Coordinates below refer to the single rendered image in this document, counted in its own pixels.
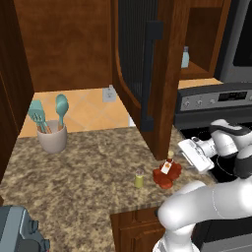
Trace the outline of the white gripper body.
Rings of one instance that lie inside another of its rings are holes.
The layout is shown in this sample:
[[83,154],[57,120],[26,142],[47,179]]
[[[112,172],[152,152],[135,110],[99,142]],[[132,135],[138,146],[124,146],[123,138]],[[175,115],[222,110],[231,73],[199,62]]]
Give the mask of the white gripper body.
[[212,157],[216,155],[216,147],[212,139],[207,141],[202,141],[199,138],[186,139],[179,142],[178,147],[183,156],[199,173],[205,173],[215,167]]

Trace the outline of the red condiment bottle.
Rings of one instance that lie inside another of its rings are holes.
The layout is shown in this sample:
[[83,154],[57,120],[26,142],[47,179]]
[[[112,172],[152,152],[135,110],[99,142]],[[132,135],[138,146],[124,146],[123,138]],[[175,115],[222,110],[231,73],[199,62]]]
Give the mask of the red condiment bottle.
[[173,159],[174,152],[169,151],[167,159],[159,168],[153,170],[154,182],[162,189],[169,189],[173,186],[173,181],[181,174],[181,165]]

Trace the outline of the yellow-green shaker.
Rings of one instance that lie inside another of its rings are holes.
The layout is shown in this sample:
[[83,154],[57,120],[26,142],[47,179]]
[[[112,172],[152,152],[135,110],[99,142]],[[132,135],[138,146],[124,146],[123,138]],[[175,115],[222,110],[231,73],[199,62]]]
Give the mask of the yellow-green shaker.
[[135,187],[142,188],[144,186],[144,170],[138,168],[135,173]]

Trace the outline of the wooden cabinet door glass panel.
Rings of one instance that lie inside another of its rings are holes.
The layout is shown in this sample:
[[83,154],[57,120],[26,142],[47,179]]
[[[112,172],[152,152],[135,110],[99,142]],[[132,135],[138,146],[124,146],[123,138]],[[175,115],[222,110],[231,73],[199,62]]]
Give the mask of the wooden cabinet door glass panel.
[[[110,0],[112,85],[157,160],[169,149],[190,0]],[[154,130],[140,129],[145,28],[162,21],[153,44],[148,114]]]

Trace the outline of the wooden base cabinet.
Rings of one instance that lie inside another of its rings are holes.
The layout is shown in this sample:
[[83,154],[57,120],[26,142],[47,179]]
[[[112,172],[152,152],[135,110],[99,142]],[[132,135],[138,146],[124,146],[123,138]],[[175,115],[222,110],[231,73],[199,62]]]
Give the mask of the wooden base cabinet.
[[115,252],[153,252],[165,229],[148,208],[110,216]]

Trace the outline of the pale blue bottle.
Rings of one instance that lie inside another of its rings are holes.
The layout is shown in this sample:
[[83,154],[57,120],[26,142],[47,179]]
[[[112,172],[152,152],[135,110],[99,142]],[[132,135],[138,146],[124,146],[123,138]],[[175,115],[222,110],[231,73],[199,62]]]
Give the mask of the pale blue bottle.
[[189,67],[189,47],[184,46],[183,48],[183,55],[182,55],[182,61],[181,61],[181,68],[188,68]]

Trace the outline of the black and steel stove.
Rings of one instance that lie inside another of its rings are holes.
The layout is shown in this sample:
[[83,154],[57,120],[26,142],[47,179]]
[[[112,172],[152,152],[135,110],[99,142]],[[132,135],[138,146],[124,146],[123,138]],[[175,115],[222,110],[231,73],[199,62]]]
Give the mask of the black and steel stove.
[[214,141],[215,167],[206,172],[216,182],[252,178],[252,83],[180,90],[173,125],[184,140]]

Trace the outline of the steel microwave oven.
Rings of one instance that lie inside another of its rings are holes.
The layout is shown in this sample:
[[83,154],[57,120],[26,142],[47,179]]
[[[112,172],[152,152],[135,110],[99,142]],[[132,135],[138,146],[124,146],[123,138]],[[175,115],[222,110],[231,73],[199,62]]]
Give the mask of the steel microwave oven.
[[252,82],[252,0],[231,0],[215,78]]

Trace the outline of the teal spoon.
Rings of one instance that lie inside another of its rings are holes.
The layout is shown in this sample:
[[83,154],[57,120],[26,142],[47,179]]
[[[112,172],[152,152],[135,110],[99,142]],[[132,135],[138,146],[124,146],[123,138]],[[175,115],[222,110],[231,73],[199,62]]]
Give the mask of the teal spoon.
[[63,118],[69,109],[69,103],[66,96],[59,94],[56,97],[56,113],[59,115],[58,130],[64,127]]

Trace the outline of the white utensil pot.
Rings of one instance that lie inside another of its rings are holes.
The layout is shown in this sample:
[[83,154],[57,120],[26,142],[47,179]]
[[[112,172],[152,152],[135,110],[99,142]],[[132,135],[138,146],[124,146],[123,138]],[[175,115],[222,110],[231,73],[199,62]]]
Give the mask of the white utensil pot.
[[67,145],[67,127],[63,126],[63,128],[59,130],[57,120],[48,120],[47,125],[51,130],[50,134],[37,132],[37,138],[42,148],[49,154],[62,152]]

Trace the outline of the teal spatula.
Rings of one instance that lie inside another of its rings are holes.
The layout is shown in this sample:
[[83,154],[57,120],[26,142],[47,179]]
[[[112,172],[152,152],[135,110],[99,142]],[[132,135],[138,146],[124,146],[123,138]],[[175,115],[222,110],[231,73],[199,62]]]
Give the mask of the teal spatula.
[[35,122],[37,126],[40,127],[40,131],[42,133],[46,133],[45,124],[44,124],[45,115],[44,115],[44,111],[43,111],[40,100],[33,100],[31,102],[28,115],[31,118],[31,120]]

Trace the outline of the grey-blue toaster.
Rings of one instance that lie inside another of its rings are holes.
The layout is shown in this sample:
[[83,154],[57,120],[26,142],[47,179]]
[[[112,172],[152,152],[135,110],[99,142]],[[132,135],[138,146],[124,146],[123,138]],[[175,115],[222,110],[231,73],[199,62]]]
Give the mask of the grey-blue toaster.
[[49,252],[50,241],[22,206],[0,207],[0,252]]

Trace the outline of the grey wall outlet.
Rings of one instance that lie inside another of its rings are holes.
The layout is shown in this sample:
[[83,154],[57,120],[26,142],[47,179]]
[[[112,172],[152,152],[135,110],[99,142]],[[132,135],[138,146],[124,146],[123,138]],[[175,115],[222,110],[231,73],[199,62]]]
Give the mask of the grey wall outlet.
[[116,101],[116,91],[112,85],[110,85],[108,88],[102,89],[102,101],[103,102]]

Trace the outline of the open wooden wall cabinet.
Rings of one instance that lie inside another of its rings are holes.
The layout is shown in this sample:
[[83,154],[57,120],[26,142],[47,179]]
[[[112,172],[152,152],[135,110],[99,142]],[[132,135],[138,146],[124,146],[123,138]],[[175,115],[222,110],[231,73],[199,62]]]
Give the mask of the open wooden wall cabinet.
[[208,79],[215,73],[231,0],[191,0],[185,44],[189,66],[181,80]]

